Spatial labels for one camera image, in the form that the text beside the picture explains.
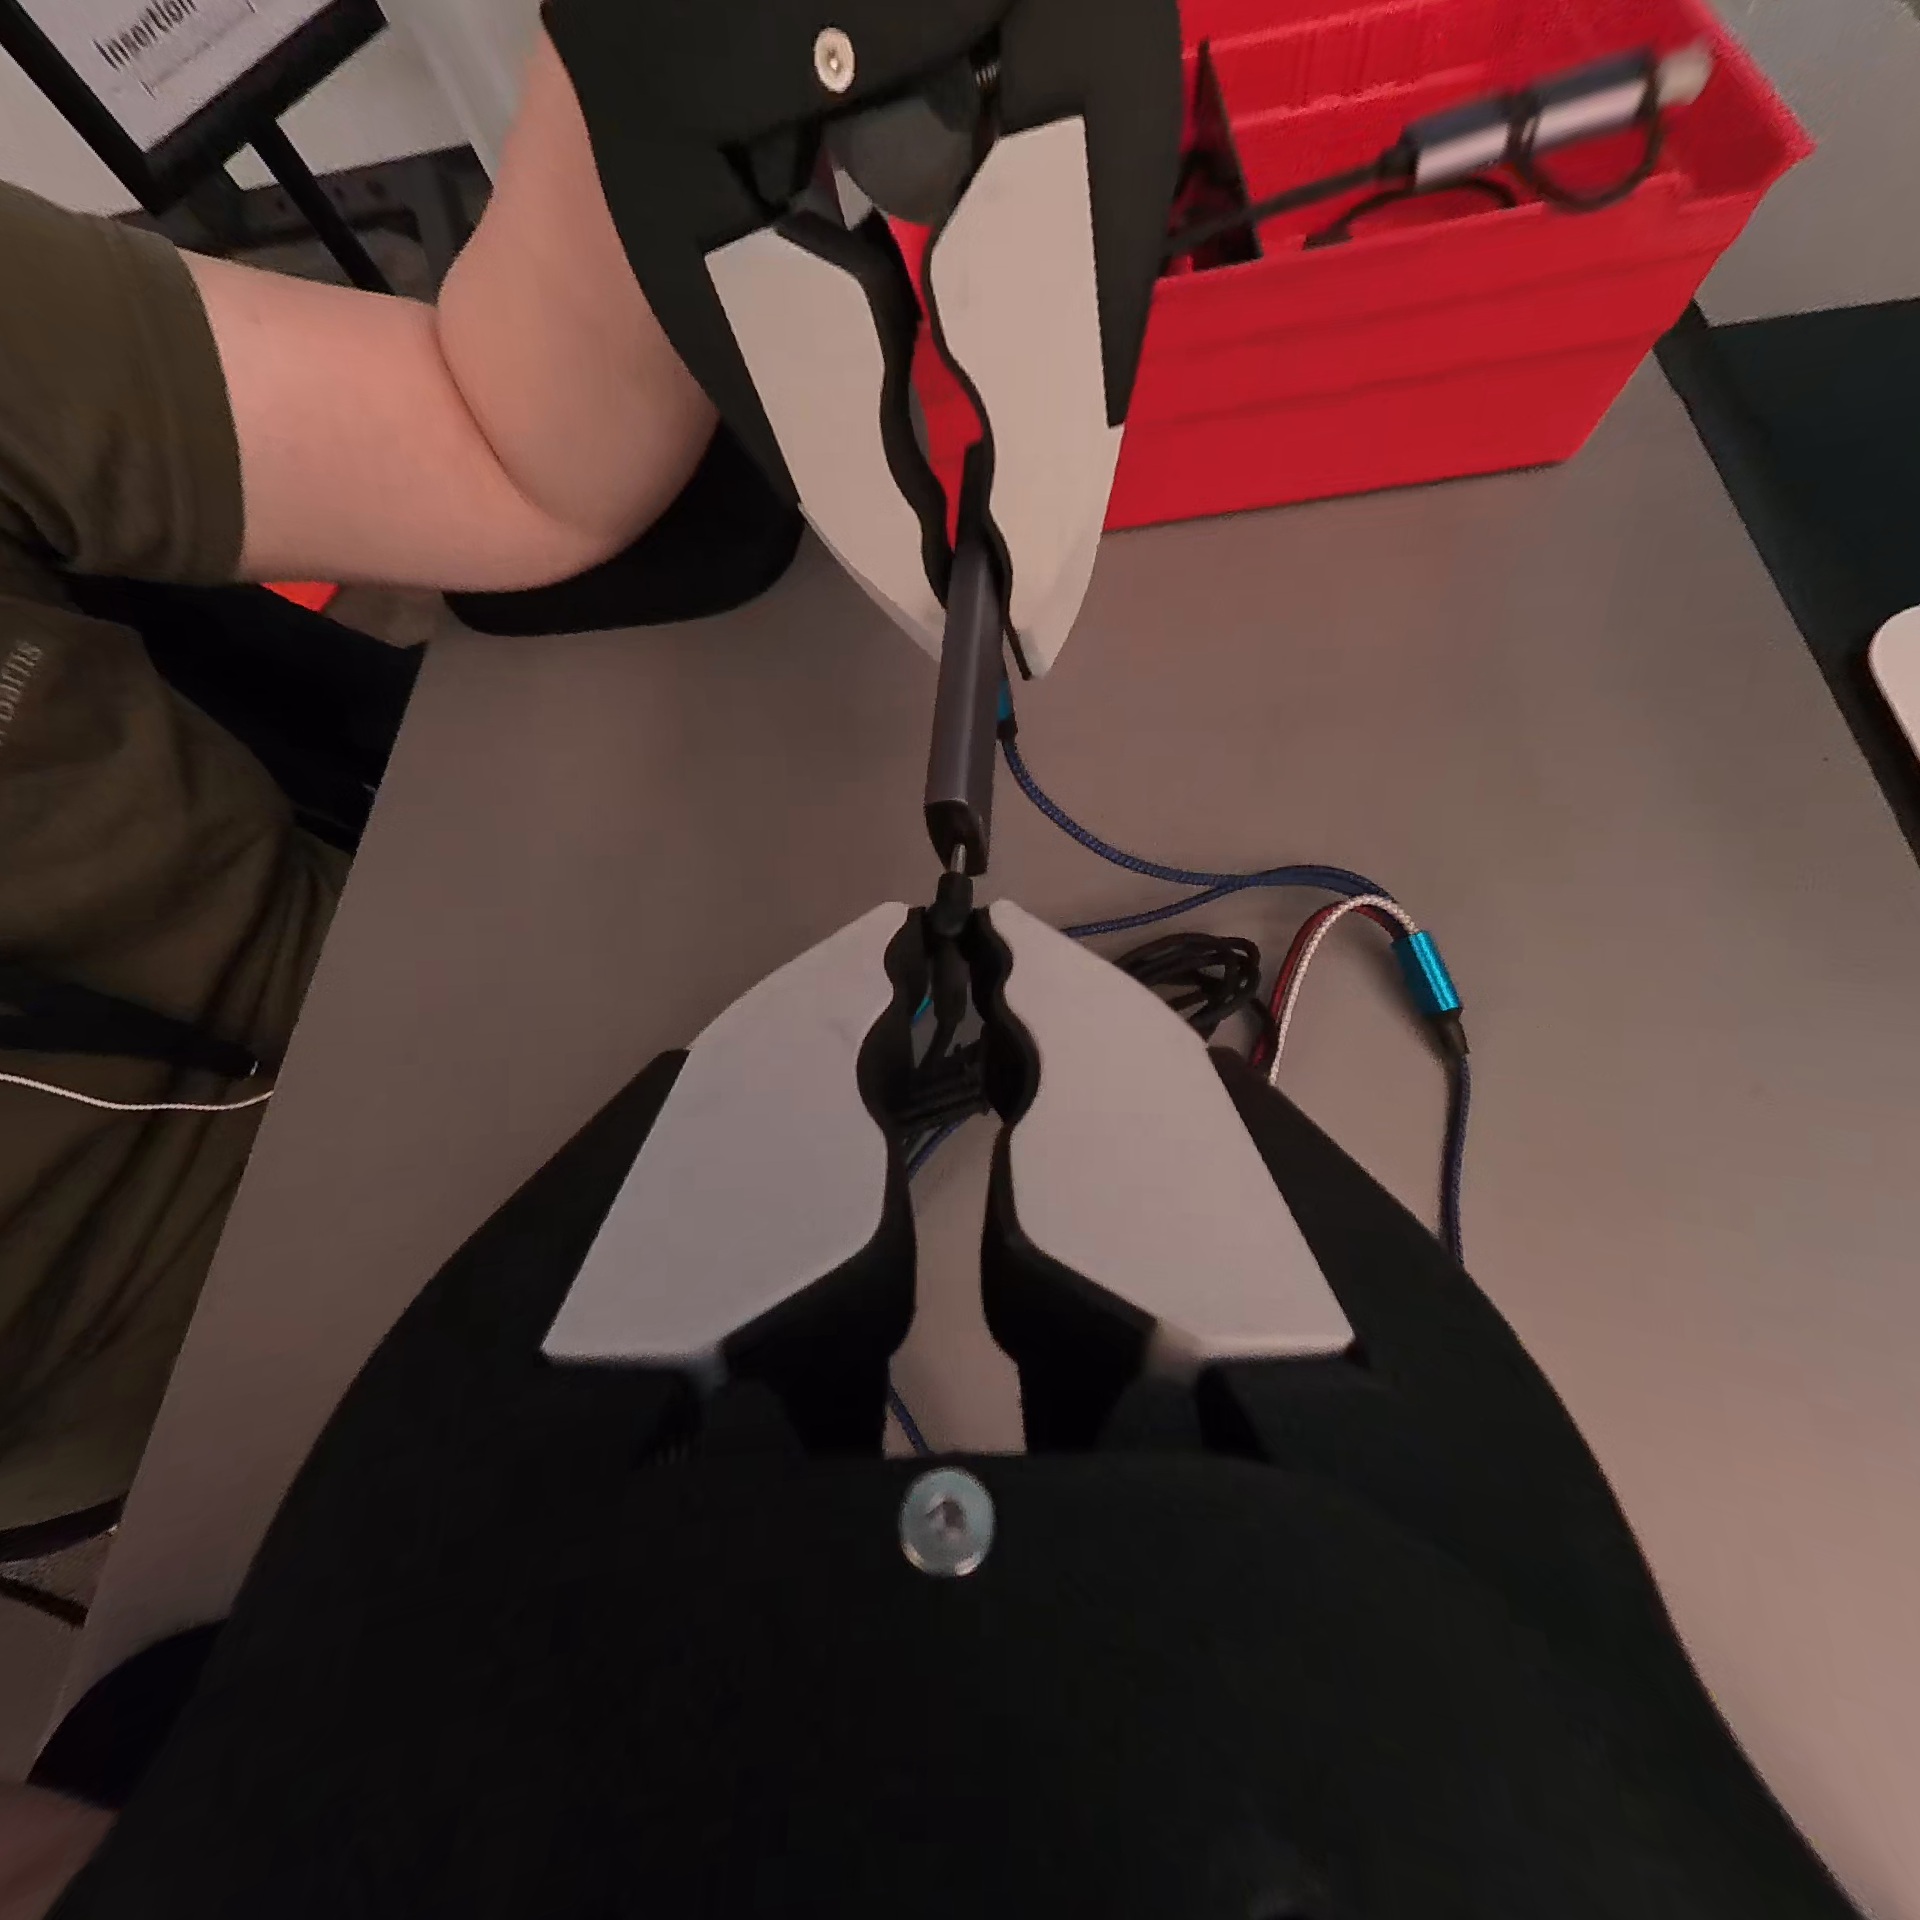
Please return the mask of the person's olive shirt torso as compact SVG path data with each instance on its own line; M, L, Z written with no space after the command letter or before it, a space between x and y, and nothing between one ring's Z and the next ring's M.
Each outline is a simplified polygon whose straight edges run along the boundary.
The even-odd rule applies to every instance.
M283 1052L345 856L67 588L238 572L243 466L204 302L169 243L12 183L3 518L4 958ZM129 1492L262 1118L4 1086L4 1530Z

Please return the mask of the black framed marker sign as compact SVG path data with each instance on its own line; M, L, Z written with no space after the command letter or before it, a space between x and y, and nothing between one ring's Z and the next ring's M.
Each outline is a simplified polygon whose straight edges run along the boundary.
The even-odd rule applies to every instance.
M4 54L156 223L262 246L227 175L252 151L351 287L391 284L282 128L390 31L379 3L4 3Z

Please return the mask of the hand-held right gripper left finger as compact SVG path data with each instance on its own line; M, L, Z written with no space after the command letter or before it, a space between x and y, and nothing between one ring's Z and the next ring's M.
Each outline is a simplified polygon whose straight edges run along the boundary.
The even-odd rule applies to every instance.
M875 1236L888 1142L858 1055L897 1001L880 904L731 1001L672 1091L546 1338L562 1363L716 1366Z

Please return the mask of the black elbow pad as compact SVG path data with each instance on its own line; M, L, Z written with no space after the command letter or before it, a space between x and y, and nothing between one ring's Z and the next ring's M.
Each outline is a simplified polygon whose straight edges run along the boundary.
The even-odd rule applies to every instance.
M772 591L806 519L720 423L687 488L638 539L572 579L516 592L446 592L468 631L544 639L660 628L734 612Z

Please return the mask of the black bin divider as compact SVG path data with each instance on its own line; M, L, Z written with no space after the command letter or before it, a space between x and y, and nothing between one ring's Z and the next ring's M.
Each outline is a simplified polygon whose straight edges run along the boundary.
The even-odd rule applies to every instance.
M1232 134L1232 119L1216 73L1212 41L1199 41L1187 58L1183 166L1169 212L1169 240L1190 226L1208 226L1251 203L1251 191ZM1161 264L1163 279L1216 272L1260 260L1258 228L1238 225L1216 234L1195 251Z

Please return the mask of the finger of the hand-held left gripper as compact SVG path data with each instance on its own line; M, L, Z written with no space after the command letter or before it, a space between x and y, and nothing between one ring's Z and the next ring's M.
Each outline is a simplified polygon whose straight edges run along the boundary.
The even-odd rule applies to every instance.
M938 659L948 498L914 388L921 302L892 226L863 193L802 193L705 268L808 527Z
M991 515L1028 679L1088 596L1121 458L1082 114L1000 136L929 249L942 350L992 446Z

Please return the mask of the grey usb hub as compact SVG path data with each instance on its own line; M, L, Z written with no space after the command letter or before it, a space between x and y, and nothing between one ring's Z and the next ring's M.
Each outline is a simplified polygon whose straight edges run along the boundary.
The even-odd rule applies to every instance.
M967 449L962 470L921 804L942 872L970 880L991 868L1006 607L992 529L992 454L980 439Z
M1516 209L1526 187L1534 200L1576 215L1619 207L1654 179L1668 111L1692 106L1714 66L1710 43L1699 40L1666 55L1610 55L1430 114L1407 126L1384 158L1384 191L1312 231L1304 247L1316 251L1347 246L1368 218L1454 193ZM1638 136L1640 156L1619 180L1572 186L1547 168L1552 153L1626 134Z

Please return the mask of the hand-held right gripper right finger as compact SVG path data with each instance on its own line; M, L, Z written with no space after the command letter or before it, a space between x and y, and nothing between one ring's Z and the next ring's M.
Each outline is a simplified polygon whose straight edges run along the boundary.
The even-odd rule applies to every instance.
M991 926L1040 1062L1008 1134L1039 1254L1138 1310L1153 1360L1347 1354L1354 1326L1190 1023L1019 904Z

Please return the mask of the red plastic bin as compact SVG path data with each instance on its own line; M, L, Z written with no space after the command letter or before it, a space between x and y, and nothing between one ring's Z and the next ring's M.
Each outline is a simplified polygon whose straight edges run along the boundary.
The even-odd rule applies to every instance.
M1262 225L1260 260L1159 279L1106 529L1538 470L1576 455L1812 138L1710 4L1183 4L1212 41L1251 202L1340 176L1433 113L1602 58L1708 41L1651 180L1576 215L1521 187L1416 200L1305 238L1363 183ZM1632 134L1558 151L1619 180Z

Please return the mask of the white tablet stand base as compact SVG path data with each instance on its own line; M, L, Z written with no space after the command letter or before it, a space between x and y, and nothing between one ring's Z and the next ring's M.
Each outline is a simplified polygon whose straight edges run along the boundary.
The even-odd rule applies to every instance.
M1867 643L1866 666L1910 754L1920 752L1920 607L1890 616Z

